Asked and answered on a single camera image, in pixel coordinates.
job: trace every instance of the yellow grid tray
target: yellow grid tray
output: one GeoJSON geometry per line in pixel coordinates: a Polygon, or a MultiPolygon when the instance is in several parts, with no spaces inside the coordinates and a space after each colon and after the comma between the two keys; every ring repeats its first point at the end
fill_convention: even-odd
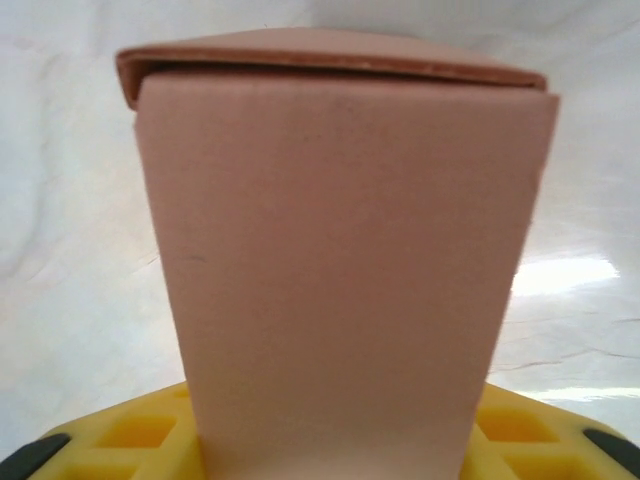
{"type": "MultiPolygon", "coordinates": [[[[9,480],[205,479],[184,383],[61,425],[43,438],[55,434],[71,439],[35,473],[9,480]]],[[[605,425],[487,384],[460,480],[636,480],[639,453],[605,425]]]]}

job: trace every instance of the box flap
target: box flap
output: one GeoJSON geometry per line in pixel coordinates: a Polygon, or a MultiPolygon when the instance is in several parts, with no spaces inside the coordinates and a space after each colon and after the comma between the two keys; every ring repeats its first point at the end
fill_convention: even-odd
{"type": "Polygon", "coordinates": [[[546,89],[546,79],[538,73],[465,50],[417,38],[313,28],[253,30],[135,47],[119,52],[116,64],[133,109],[144,77],[176,64],[322,68],[546,89]]]}

